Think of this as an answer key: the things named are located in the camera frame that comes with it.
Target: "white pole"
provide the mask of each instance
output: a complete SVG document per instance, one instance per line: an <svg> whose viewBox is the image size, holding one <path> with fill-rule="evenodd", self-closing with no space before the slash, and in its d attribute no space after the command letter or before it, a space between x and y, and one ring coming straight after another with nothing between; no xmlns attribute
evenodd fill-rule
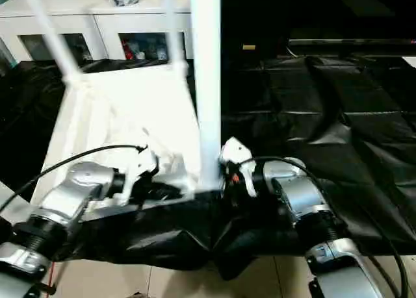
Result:
<svg viewBox="0 0 416 298"><path fill-rule="evenodd" d="M77 74L79 72L77 63L72 57L72 54L62 36L55 32L51 20L45 13L41 0L26 1L33 10L41 29L45 32L44 38L46 40L46 44L57 61L57 64L64 76L64 80L69 76Z"/></svg>
<svg viewBox="0 0 416 298"><path fill-rule="evenodd" d="M163 0L163 6L168 26L167 43L170 61L173 65L183 64L183 46L175 18L175 0Z"/></svg>
<svg viewBox="0 0 416 298"><path fill-rule="evenodd" d="M191 0L196 108L201 136L203 190L220 186L221 0Z"/></svg>

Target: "yellow label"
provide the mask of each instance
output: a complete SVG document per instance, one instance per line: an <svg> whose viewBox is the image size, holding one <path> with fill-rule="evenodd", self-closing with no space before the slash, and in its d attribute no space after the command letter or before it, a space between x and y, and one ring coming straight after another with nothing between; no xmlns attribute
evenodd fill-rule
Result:
<svg viewBox="0 0 416 298"><path fill-rule="evenodd" d="M242 50L255 50L255 45L246 45L245 43L242 45Z"/></svg>

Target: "wrinkled fabric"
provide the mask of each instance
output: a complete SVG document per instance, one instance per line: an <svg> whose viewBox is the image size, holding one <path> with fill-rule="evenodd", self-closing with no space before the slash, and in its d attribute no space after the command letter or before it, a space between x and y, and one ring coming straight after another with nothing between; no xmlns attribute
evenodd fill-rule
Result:
<svg viewBox="0 0 416 298"><path fill-rule="evenodd" d="M155 63L102 60L83 69ZM303 160L363 253L391 254L365 208L400 253L414 254L415 81L416 70L401 58L229 63L222 72L222 140L235 136L254 155ZM195 98L192 65L188 83ZM42 167L64 87L56 66L35 62L21 63L0 85L6 164L0 179L15 190ZM296 232L275 203L236 212L211 192L187 203L91 221L57 259L171 269L198 269L212 260L231 279L256 256L302 255Z"/></svg>

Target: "tiled floor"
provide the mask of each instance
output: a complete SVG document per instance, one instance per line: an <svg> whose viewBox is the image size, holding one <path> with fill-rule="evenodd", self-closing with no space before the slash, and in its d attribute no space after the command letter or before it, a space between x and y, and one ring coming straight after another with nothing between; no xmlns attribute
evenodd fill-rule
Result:
<svg viewBox="0 0 416 298"><path fill-rule="evenodd" d="M400 287L394 259L378 259ZM412 292L416 292L416 256L403 259L408 270L409 297L416 298ZM376 270L374 276L385 296L392 297ZM289 256L257 259L229 282L223 281L212 267L185 272L80 260L68 266L54 297L126 298L140 291L154 298L310 298L307 284L311 279L305 260Z"/></svg>

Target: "black cable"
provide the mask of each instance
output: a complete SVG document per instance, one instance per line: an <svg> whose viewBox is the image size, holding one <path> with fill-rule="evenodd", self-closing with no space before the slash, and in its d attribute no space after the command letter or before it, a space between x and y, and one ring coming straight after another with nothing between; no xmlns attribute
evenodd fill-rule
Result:
<svg viewBox="0 0 416 298"><path fill-rule="evenodd" d="M249 158L247 160L243 160L242 162L238 163L238 166L241 166L245 163L249 163L249 162L255 162L256 160L280 160L282 162L288 163L290 165L293 165L297 168L299 168L300 170L302 170L313 182L313 184L324 194L325 196L325 191L324 188L321 185L321 182L319 181L318 178L316 178L316 176L310 172L308 169L306 169L305 167L303 167L302 165L294 162L293 160L289 160L287 158L282 158L279 156L255 156L252 158ZM364 208L362 206L362 204L360 204L359 202L356 202L356 205L358 205L360 207L360 209L365 213L365 215L368 217L368 219L371 221L371 223L376 227L377 231L379 232L380 236L387 242L387 244L389 245L390 249L393 252L393 256L396 260L397 263L397 268L400 272L400 281L401 281L401 291L400 291L400 298L408 298L409 296L409 280L408 280L408 274L406 272L406 268L404 267L402 258L400 257L400 255L398 254L398 251L396 250L396 247L393 245L393 242L390 240L390 238L387 236L387 234L384 232L383 227L373 218L373 216L369 213L369 211ZM396 291L394 291L395 286L391 286L391 284L393 284L393 281L391 280L391 277L388 276L387 272L384 271L384 269L381 267L381 269L383 270L384 273L382 273L382 270L379 269L380 273L382 274L383 278L385 279L386 283L389 285L389 287L391 288L391 291L393 292L393 294L397 293L397 289Z"/></svg>
<svg viewBox="0 0 416 298"><path fill-rule="evenodd" d="M377 231L380 233L382 238L387 242L387 244L389 244L389 247L392 250L393 256L396 260L398 271L400 272L401 288L400 288L400 296L399 297L400 298L408 298L409 297L409 280L408 280L408 274L406 272L406 268L403 264L402 257L400 257L400 255L398 254L398 251L396 250L396 247L393 245L393 242L390 240L390 238L384 232L383 227L373 218L373 216L369 213L369 211L367 209L362 207L361 204L357 204L357 205L359 205L361 210L370 219L370 221L376 227Z"/></svg>
<svg viewBox="0 0 416 298"><path fill-rule="evenodd" d="M47 169L45 169L43 172L41 172L39 175L33 177L30 181L26 182L22 187L20 187L19 189L17 189L4 203L3 205L1 205L0 207L0 213L16 198L16 196L20 195L21 193L23 193L29 186L31 186L32 184L34 184L39 178L42 178L44 175L46 175L47 173L50 173L51 171L59 168L62 165L65 165L69 162L72 162L73 160L77 160L78 158L81 158L83 156L95 153L95 152L100 152L100 151L104 151L104 150L108 150L108 149L124 149L124 148L129 148L129 149L136 149L137 151L142 151L143 148L139 147L137 145L130 145L130 144L115 144L115 145L106 145L105 147L98 147L96 149L92 149L89 151L85 151L82 153L79 153L77 155L71 156L61 162L59 162L58 164L55 164Z"/></svg>
<svg viewBox="0 0 416 298"><path fill-rule="evenodd" d="M368 256L369 260L373 264L374 267L377 268L377 270L380 272L382 277L384 278L387 285L389 285L391 292L393 293L393 296L395 298L400 298L400 293L398 292L396 284L391 279L390 275L387 273L387 271L383 268L381 263L374 257L374 256Z"/></svg>

